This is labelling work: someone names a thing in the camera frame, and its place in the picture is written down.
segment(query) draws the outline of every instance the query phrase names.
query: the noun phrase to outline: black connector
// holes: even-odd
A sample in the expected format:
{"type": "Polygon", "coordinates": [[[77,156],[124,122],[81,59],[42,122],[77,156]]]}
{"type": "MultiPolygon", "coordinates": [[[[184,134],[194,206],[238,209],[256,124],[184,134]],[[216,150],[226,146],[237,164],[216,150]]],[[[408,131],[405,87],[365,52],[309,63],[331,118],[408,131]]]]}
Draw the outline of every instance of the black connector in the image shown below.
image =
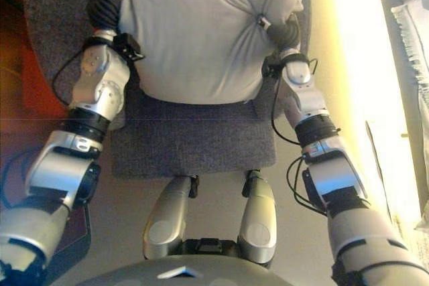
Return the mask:
{"type": "Polygon", "coordinates": [[[330,120],[329,115],[310,117],[298,124],[295,132],[301,147],[306,147],[315,141],[338,135],[338,131],[330,120]]]}
{"type": "Polygon", "coordinates": [[[73,150],[67,147],[55,147],[54,152],[79,157],[81,159],[98,159],[101,154],[101,151],[95,147],[90,147],[86,152],[73,150]]]}
{"type": "Polygon", "coordinates": [[[316,186],[314,185],[313,179],[311,178],[310,171],[308,169],[305,169],[302,172],[302,180],[304,181],[307,196],[311,204],[318,208],[320,211],[324,212],[326,209],[324,208],[322,200],[317,193],[316,186]]]}
{"type": "Polygon", "coordinates": [[[140,52],[140,45],[129,33],[120,33],[113,38],[112,47],[128,65],[145,58],[140,52]]]}
{"type": "Polygon", "coordinates": [[[241,258],[240,248],[232,240],[217,238],[187,239],[178,249],[179,255],[223,255],[241,258]]]}
{"type": "Polygon", "coordinates": [[[95,162],[92,162],[80,183],[76,198],[74,199],[74,209],[79,208],[91,201],[99,182],[100,173],[101,167],[95,162]]]}
{"type": "Polygon", "coordinates": [[[68,111],[68,119],[61,124],[61,129],[102,143],[109,124],[100,114],[75,108],[68,111]]]}
{"type": "Polygon", "coordinates": [[[197,175],[190,177],[190,191],[188,197],[195,199],[198,196],[198,187],[200,185],[200,177],[197,175]]]}

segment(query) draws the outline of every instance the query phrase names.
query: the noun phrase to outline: black cable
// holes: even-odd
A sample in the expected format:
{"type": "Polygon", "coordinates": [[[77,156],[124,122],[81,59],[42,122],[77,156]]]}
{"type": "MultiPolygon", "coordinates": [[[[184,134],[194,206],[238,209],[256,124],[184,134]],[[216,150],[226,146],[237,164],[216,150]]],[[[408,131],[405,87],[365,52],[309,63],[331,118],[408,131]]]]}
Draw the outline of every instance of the black cable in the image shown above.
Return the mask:
{"type": "Polygon", "coordinates": [[[63,71],[63,69],[65,69],[71,62],[73,62],[79,55],[81,55],[81,53],[83,52],[83,50],[79,50],[77,53],[75,53],[75,55],[73,55],[73,57],[69,58],[67,60],[67,62],[64,63],[64,65],[57,71],[57,73],[55,73],[54,77],[52,78],[51,81],[51,88],[52,88],[52,92],[54,92],[55,97],[64,105],[68,106],[69,102],[66,102],[65,100],[63,100],[60,95],[58,94],[58,92],[56,91],[56,87],[55,87],[55,82],[57,80],[57,78],[59,77],[60,73],[63,71]]]}
{"type": "Polygon", "coordinates": [[[3,170],[1,171],[1,189],[0,189],[0,198],[1,201],[3,202],[4,206],[7,209],[12,208],[11,203],[9,202],[9,200],[7,199],[6,193],[5,193],[5,187],[6,187],[6,183],[7,183],[7,175],[9,173],[9,170],[13,164],[13,162],[15,162],[16,160],[18,160],[19,158],[23,157],[25,154],[27,153],[31,153],[34,152],[36,149],[40,149],[40,147],[33,147],[31,149],[28,149],[27,151],[22,151],[19,152],[17,154],[15,154],[5,165],[5,167],[3,168],[3,170]]]}
{"type": "Polygon", "coordinates": [[[272,107],[272,109],[271,109],[271,126],[272,126],[272,128],[273,128],[274,132],[275,132],[279,137],[281,137],[283,140],[285,140],[285,141],[287,141],[287,142],[289,142],[289,143],[291,143],[291,144],[300,145],[300,144],[299,144],[299,142],[295,142],[295,141],[292,141],[292,140],[288,139],[287,137],[284,137],[284,136],[283,136],[283,135],[282,135],[282,134],[277,130],[277,128],[275,127],[275,123],[274,123],[274,110],[275,110],[275,103],[277,102],[277,97],[278,97],[278,94],[279,94],[280,81],[281,81],[281,79],[282,79],[282,77],[280,76],[280,78],[279,78],[279,79],[278,79],[278,81],[277,81],[277,85],[276,85],[276,89],[275,89],[275,95],[274,95],[273,107],[272,107]]]}
{"type": "Polygon", "coordinates": [[[308,62],[308,64],[310,65],[313,62],[316,62],[314,64],[313,73],[312,73],[313,75],[315,75],[316,74],[317,65],[319,65],[319,60],[317,58],[313,58],[311,61],[308,62]]]}
{"type": "Polygon", "coordinates": [[[314,206],[312,206],[312,204],[309,200],[307,200],[306,198],[301,196],[298,193],[298,191],[296,191],[296,186],[298,185],[298,176],[299,176],[299,171],[300,171],[302,161],[303,161],[302,157],[299,157],[299,158],[293,160],[293,162],[291,162],[291,164],[289,165],[289,168],[286,172],[286,181],[288,183],[288,186],[292,190],[292,192],[294,193],[294,199],[297,203],[299,203],[299,205],[301,205],[301,206],[305,207],[306,209],[309,209],[309,210],[311,210],[317,214],[322,214],[323,216],[326,216],[325,212],[320,211],[319,209],[316,209],[314,206]],[[295,182],[294,182],[294,185],[292,186],[290,179],[289,179],[289,174],[290,174],[290,170],[292,169],[294,164],[297,163],[298,161],[299,161],[299,164],[298,164],[298,167],[296,169],[295,182]]]}
{"type": "Polygon", "coordinates": [[[27,176],[27,171],[28,171],[28,163],[30,161],[30,159],[32,157],[34,157],[34,153],[41,150],[42,149],[42,145],[39,147],[34,147],[33,149],[30,149],[29,151],[27,151],[27,156],[25,157],[25,159],[22,161],[21,164],[21,179],[22,182],[25,183],[25,178],[27,176]]]}
{"type": "Polygon", "coordinates": [[[295,198],[295,200],[296,200],[296,198],[300,198],[301,200],[303,200],[303,201],[305,201],[305,202],[308,202],[309,204],[311,204],[306,198],[304,198],[303,196],[301,196],[297,191],[296,191],[296,187],[294,187],[294,186],[292,186],[292,184],[291,184],[291,182],[290,182],[290,179],[289,179],[289,174],[290,174],[290,170],[292,169],[292,167],[294,166],[294,164],[296,163],[296,162],[300,162],[299,163],[299,165],[298,165],[298,167],[300,167],[300,165],[301,165],[301,163],[302,163],[302,157],[299,157],[299,158],[297,158],[297,159],[295,159],[295,160],[293,160],[293,162],[289,165],[289,168],[288,168],[288,170],[287,170],[287,172],[286,172],[286,181],[287,181],[287,183],[288,183],[288,186],[289,186],[289,188],[292,190],[292,192],[294,193],[294,198],[295,198]]]}
{"type": "Polygon", "coordinates": [[[296,187],[296,186],[298,185],[298,176],[299,176],[299,173],[300,173],[300,168],[301,168],[302,161],[303,161],[303,159],[301,158],[301,160],[300,160],[300,162],[299,162],[299,164],[298,164],[298,167],[297,167],[297,169],[296,169],[296,174],[295,174],[295,182],[294,182],[294,197],[295,197],[295,201],[297,201],[297,203],[299,203],[301,206],[303,206],[303,207],[305,207],[305,208],[307,208],[307,209],[309,209],[309,210],[311,210],[311,211],[314,211],[314,212],[315,212],[315,213],[317,213],[317,214],[322,214],[323,216],[327,216],[325,212],[320,211],[319,209],[315,208],[315,207],[312,205],[312,203],[310,202],[310,200],[307,200],[307,199],[303,198],[303,197],[302,197],[302,196],[301,196],[301,195],[296,191],[296,189],[297,189],[297,187],[296,187]],[[301,199],[303,199],[303,201],[305,201],[307,204],[305,204],[305,203],[303,203],[303,202],[299,201],[299,200],[298,200],[298,196],[300,196],[300,197],[301,197],[301,199]]]}

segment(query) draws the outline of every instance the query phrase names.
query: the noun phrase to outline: gray upholstered seat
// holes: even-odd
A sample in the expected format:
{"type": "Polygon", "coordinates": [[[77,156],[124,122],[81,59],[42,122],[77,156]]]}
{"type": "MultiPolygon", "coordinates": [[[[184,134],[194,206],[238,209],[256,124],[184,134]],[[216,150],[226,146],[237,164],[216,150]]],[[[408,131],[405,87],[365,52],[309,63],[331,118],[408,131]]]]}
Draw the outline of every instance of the gray upholstered seat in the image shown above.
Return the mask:
{"type": "MultiPolygon", "coordinates": [[[[87,0],[25,0],[29,36],[48,81],[77,52],[92,29],[87,0]]],[[[310,0],[298,14],[302,51],[309,35],[310,0]]],[[[69,101],[79,75],[79,61],[58,79],[58,92],[69,101]]],[[[186,105],[152,99],[131,73],[125,127],[113,131],[113,174],[160,177],[267,167],[275,163],[269,114],[275,81],[266,78],[258,97],[246,104],[186,105]]]]}

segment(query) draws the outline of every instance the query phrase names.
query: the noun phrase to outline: wire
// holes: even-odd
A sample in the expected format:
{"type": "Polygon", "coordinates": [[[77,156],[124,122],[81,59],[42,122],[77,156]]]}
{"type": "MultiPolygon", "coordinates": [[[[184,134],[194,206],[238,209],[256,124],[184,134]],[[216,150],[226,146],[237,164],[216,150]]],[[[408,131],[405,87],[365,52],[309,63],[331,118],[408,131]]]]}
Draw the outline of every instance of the wire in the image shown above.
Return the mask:
{"type": "Polygon", "coordinates": [[[322,214],[323,216],[326,216],[326,213],[323,211],[320,211],[319,209],[315,208],[314,206],[312,206],[310,200],[307,200],[306,198],[304,198],[303,196],[301,196],[298,191],[297,191],[297,185],[298,185],[298,177],[299,177],[299,171],[301,168],[301,164],[302,164],[302,157],[299,157],[295,160],[293,160],[293,162],[291,162],[291,164],[289,165],[289,168],[286,172],[286,181],[288,183],[289,188],[293,191],[294,193],[294,199],[297,203],[299,203],[299,205],[305,207],[306,209],[309,209],[317,214],[322,214]],[[297,168],[296,168],[296,174],[295,174],[295,182],[294,185],[292,186],[291,182],[290,182],[290,178],[289,178],[289,174],[290,171],[292,169],[292,167],[294,166],[295,163],[299,162],[297,168]]]}
{"type": "Polygon", "coordinates": [[[273,101],[273,106],[272,106],[272,109],[271,109],[271,126],[272,126],[272,128],[273,128],[273,130],[274,130],[274,132],[279,136],[279,137],[281,137],[284,141],[287,141],[287,142],[289,142],[289,143],[291,143],[291,144],[294,144],[294,145],[300,145],[299,144],[299,142],[295,142],[295,141],[293,141],[293,140],[291,140],[291,139],[288,139],[287,137],[284,137],[278,130],[277,130],[277,128],[275,127],[275,123],[274,123],[274,111],[275,111],[275,102],[277,102],[277,97],[278,97],[278,94],[279,94],[279,89],[280,89],[280,80],[281,80],[282,78],[280,77],[279,79],[278,79],[278,81],[277,81],[277,85],[276,85],[276,89],[275,89],[275,95],[274,95],[274,101],[273,101]]]}
{"type": "Polygon", "coordinates": [[[313,73],[312,73],[313,75],[315,75],[316,74],[317,65],[319,65],[319,60],[317,58],[313,58],[311,61],[308,62],[308,65],[310,65],[313,62],[316,62],[314,64],[313,73]]]}
{"type": "Polygon", "coordinates": [[[81,53],[83,52],[83,50],[79,50],[77,53],[75,53],[75,55],[73,55],[71,58],[69,58],[67,60],[67,62],[64,63],[63,66],[61,66],[61,68],[57,71],[57,73],[55,73],[54,77],[52,78],[51,81],[51,88],[52,88],[52,92],[54,92],[54,95],[56,96],[56,98],[64,105],[68,106],[69,102],[66,102],[65,100],[63,100],[60,95],[58,94],[58,92],[56,91],[56,87],[55,87],[55,82],[57,80],[57,78],[59,77],[60,73],[63,71],[63,69],[65,69],[71,62],[73,62],[79,55],[81,55],[81,53]]]}
{"type": "Polygon", "coordinates": [[[19,152],[17,154],[15,154],[5,165],[5,167],[3,168],[3,170],[1,171],[1,189],[0,189],[0,198],[1,201],[3,202],[4,206],[7,209],[12,208],[11,203],[9,202],[9,200],[7,199],[6,196],[6,192],[5,192],[5,187],[6,187],[6,183],[7,183],[7,175],[9,173],[9,170],[13,164],[13,162],[17,161],[18,159],[20,159],[21,157],[23,157],[24,155],[26,155],[27,153],[33,153],[34,151],[40,149],[40,146],[37,147],[32,147],[31,149],[28,149],[27,151],[22,151],[19,152]]]}
{"type": "Polygon", "coordinates": [[[28,164],[31,160],[32,157],[34,157],[34,153],[41,150],[43,147],[43,145],[40,145],[39,147],[34,147],[33,149],[30,149],[29,151],[27,151],[27,156],[25,157],[25,159],[22,161],[21,164],[21,179],[22,182],[25,183],[25,178],[27,176],[27,171],[28,171],[28,164]]]}
{"type": "Polygon", "coordinates": [[[19,10],[20,12],[24,12],[24,7],[22,5],[22,3],[20,3],[19,1],[16,0],[4,0],[6,1],[8,4],[10,4],[10,6],[14,7],[15,9],[19,10]]]}

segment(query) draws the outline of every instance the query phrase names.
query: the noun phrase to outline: robotic arm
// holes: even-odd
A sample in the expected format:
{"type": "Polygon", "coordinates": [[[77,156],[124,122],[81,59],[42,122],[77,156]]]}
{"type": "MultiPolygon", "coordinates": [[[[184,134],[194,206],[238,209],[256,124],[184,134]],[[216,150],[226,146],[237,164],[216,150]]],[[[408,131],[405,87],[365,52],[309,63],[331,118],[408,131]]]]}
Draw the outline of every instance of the robotic arm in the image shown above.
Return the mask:
{"type": "Polygon", "coordinates": [[[340,286],[429,285],[429,273],[368,202],[361,175],[330,120],[307,58],[290,48],[299,39],[296,19],[273,26],[262,18],[260,25],[280,49],[285,88],[280,101],[308,166],[302,173],[308,197],[328,218],[335,260],[332,278],[340,286]]]}
{"type": "Polygon", "coordinates": [[[97,23],[101,11],[90,12],[99,29],[84,45],[68,118],[50,135],[32,165],[25,182],[27,198],[2,214],[2,285],[39,285],[71,209],[89,202],[94,194],[100,174],[95,160],[103,150],[109,123],[123,107],[127,64],[142,57],[131,36],[117,35],[120,1],[94,2],[107,6],[110,20],[103,17],[103,23],[97,23]]]}

